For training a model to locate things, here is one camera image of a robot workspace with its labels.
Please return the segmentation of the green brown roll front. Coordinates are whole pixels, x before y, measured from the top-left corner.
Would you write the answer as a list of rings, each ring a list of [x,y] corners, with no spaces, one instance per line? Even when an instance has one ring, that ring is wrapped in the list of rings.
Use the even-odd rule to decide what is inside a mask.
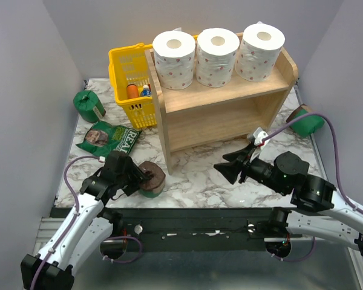
[[[166,175],[164,171],[155,163],[145,161],[139,165],[141,171],[151,171],[154,177],[145,183],[140,184],[139,192],[147,198],[156,198],[165,187]]]

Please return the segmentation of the floral paper towel roll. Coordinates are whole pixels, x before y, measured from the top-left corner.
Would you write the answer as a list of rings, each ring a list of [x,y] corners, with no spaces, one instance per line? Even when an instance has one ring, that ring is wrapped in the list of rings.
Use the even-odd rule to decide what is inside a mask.
[[[238,36],[224,28],[208,28],[197,38],[195,76],[199,83],[220,88],[232,77],[235,56],[240,46]]]
[[[249,82],[267,80],[285,43],[283,32],[271,25],[256,23],[243,31],[235,61],[235,71]]]
[[[194,78],[195,39],[183,31],[165,31],[154,38],[152,47],[161,86],[187,88]]]

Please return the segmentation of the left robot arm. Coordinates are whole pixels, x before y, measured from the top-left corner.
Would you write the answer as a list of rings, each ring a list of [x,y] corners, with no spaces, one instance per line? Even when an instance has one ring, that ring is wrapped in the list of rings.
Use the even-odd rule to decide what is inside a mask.
[[[103,166],[73,193],[74,206],[55,234],[37,254],[23,258],[24,289],[71,289],[78,269],[95,248],[121,234],[121,222],[103,216],[108,201],[118,190],[135,193],[153,176],[123,152],[113,151],[99,161]]]

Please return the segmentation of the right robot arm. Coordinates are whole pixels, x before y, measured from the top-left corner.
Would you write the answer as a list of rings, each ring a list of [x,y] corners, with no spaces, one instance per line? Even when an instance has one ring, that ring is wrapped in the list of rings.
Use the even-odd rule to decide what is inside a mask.
[[[278,155],[269,164],[259,159],[256,151],[249,144],[225,154],[225,162],[214,164],[214,169],[231,184],[250,178],[276,193],[289,195],[296,210],[275,207],[267,221],[249,225],[250,233],[320,237],[357,250],[363,257],[363,214],[349,206],[335,185],[309,174],[309,164],[292,152]]]

